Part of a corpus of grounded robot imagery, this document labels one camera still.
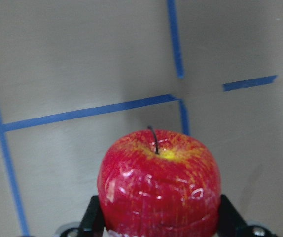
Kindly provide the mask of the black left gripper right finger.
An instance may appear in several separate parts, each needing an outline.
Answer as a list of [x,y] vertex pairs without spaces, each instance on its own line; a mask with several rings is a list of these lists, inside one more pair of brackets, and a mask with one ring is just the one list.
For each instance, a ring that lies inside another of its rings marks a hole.
[[247,223],[225,194],[220,196],[217,235],[219,237],[246,237]]

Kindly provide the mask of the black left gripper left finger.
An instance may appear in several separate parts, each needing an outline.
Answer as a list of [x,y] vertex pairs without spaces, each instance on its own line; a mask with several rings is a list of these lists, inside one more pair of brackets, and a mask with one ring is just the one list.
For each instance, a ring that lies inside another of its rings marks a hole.
[[102,237],[105,220],[98,195],[91,197],[89,205],[79,225],[79,237]]

